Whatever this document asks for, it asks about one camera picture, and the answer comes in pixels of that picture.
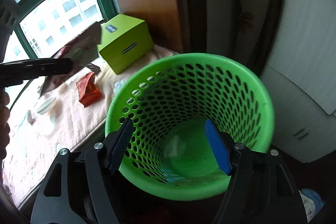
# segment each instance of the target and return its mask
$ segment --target human hand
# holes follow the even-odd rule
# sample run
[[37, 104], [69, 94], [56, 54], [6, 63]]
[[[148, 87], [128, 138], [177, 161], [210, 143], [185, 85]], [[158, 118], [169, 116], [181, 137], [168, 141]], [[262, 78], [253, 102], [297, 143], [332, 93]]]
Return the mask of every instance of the human hand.
[[9, 144], [9, 109], [6, 105], [9, 104], [9, 95], [7, 92], [0, 93], [0, 160], [3, 160], [6, 155], [6, 146]]

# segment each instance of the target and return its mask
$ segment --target laundry basket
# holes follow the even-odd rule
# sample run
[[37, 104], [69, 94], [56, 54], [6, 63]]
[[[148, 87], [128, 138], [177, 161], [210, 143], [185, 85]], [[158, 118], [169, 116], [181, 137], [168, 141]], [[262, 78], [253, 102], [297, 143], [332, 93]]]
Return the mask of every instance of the laundry basket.
[[259, 152], [268, 150], [274, 126], [271, 100], [256, 75], [211, 54], [175, 55], [141, 69], [113, 99], [105, 134], [126, 117], [134, 133], [120, 172], [140, 189], [171, 200], [227, 189], [230, 178], [219, 170], [204, 135], [206, 119]]

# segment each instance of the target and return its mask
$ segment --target blue cloth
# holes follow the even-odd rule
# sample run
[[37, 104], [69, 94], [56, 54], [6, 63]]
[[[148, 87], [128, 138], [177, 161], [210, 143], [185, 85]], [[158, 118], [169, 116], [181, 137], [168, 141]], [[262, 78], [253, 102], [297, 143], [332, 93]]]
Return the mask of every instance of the blue cloth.
[[301, 193], [304, 194], [307, 198], [310, 198], [315, 203], [315, 215], [322, 209], [324, 201], [321, 199], [320, 195], [311, 189], [302, 189]]

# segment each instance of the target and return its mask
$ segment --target perforated basket wall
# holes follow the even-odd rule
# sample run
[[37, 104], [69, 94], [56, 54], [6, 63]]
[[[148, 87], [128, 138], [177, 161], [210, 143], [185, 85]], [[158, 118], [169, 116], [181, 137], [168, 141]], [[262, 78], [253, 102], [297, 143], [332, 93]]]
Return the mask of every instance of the perforated basket wall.
[[[118, 130], [126, 117], [133, 119], [134, 133], [120, 172], [142, 190], [173, 200], [214, 196], [229, 181], [218, 167], [204, 175], [196, 172], [206, 168], [206, 157], [195, 163], [195, 172], [187, 172], [194, 175], [172, 170], [163, 151], [177, 125], [213, 119], [236, 142], [260, 152], [269, 148], [274, 125], [261, 81], [239, 63], [210, 54], [175, 55], [137, 72], [113, 99], [105, 133]], [[195, 157], [201, 150], [195, 149]]]

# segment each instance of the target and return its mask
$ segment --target basket bottom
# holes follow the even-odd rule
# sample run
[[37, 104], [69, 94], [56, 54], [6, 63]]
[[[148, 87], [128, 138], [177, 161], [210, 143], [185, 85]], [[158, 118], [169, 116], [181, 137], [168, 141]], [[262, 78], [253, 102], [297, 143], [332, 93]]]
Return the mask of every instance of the basket bottom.
[[209, 177], [219, 168], [204, 133], [205, 119], [191, 119], [178, 124], [167, 136], [163, 164], [174, 173], [188, 178]]

